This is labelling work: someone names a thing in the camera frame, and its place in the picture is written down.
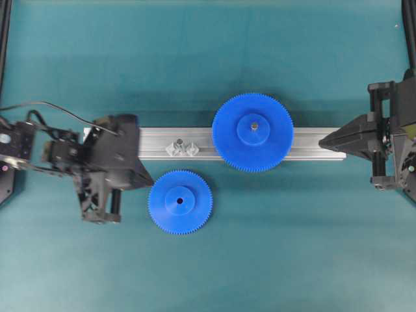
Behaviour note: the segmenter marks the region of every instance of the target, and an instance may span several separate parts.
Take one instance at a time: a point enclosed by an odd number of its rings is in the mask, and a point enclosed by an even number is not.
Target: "black metal frame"
[[[3,90],[11,11],[12,0],[0,1],[0,98]],[[0,162],[0,203],[3,203],[13,194],[15,177],[16,170],[5,162]]]
[[[370,112],[331,133],[319,145],[371,161],[371,183],[377,189],[403,189],[416,201],[416,0],[402,0],[402,18],[409,57],[403,81],[370,84]],[[385,100],[390,100],[386,118]],[[386,176],[389,154],[393,154],[394,176]]]

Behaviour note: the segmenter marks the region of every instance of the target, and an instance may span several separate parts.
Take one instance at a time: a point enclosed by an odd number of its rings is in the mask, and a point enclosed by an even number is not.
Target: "large blue gear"
[[[228,164],[246,172],[277,166],[291,150],[293,123],[283,105],[264,94],[225,102],[213,121],[213,142]]]
[[[213,195],[197,174],[178,170],[162,175],[151,188],[149,213],[165,232],[189,234],[200,229],[211,215]]]

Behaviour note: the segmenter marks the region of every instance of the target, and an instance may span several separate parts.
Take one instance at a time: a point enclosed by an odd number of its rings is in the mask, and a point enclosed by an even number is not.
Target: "screw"
[[[78,154],[77,150],[75,148],[71,148],[70,149],[70,155],[71,156],[76,156]]]
[[[257,122],[254,122],[250,127],[252,128],[252,131],[256,131],[259,128],[259,124]]]
[[[11,140],[12,138],[10,137],[10,135],[7,135],[6,133],[0,134],[0,143],[9,144]]]

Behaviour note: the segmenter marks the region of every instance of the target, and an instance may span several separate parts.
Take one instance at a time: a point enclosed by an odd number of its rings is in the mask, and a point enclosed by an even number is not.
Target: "black cable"
[[[31,122],[32,118],[31,115],[35,115],[38,118],[38,121],[40,122],[41,125],[44,125],[45,127],[47,127],[47,124],[44,120],[44,118],[42,117],[42,115],[35,109],[30,110],[29,112],[27,112],[26,114],[26,121],[27,122]]]
[[[73,114],[72,112],[70,112],[70,111],[68,111],[68,110],[66,110],[66,109],[64,109],[62,107],[59,107],[58,105],[55,105],[55,104],[52,104],[52,103],[49,103],[49,102],[45,102],[45,101],[30,101],[30,102],[23,102],[21,104],[7,106],[7,107],[0,107],[0,111],[7,111],[7,110],[10,110],[10,109],[18,109],[20,107],[26,107],[26,106],[30,106],[30,105],[47,105],[49,107],[52,107],[52,108],[57,109],[57,110],[60,110],[60,111],[62,111],[64,113],[70,115],[72,118],[75,118],[79,122],[83,122],[84,124],[89,125],[90,127],[95,127],[95,128],[104,130],[104,131],[106,131],[108,133],[111,133],[112,135],[116,135],[116,136],[118,135],[117,132],[114,132],[114,131],[112,131],[110,129],[107,129],[106,127],[102,127],[100,125],[96,125],[96,124],[94,124],[92,122],[88,122],[85,119],[82,119],[81,117]]]

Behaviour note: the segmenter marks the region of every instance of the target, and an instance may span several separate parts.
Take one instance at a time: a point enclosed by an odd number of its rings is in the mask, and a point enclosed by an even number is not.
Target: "teal table surface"
[[[243,92],[272,94],[295,126],[337,127],[368,111],[369,83],[408,66],[399,0],[14,1],[6,59],[2,106],[43,99],[153,127],[210,126]],[[148,188],[123,193],[121,224],[84,223],[70,179],[20,174],[0,207],[0,311],[415,309],[416,209],[375,190],[368,162],[145,165],[200,174],[208,223],[161,231]]]

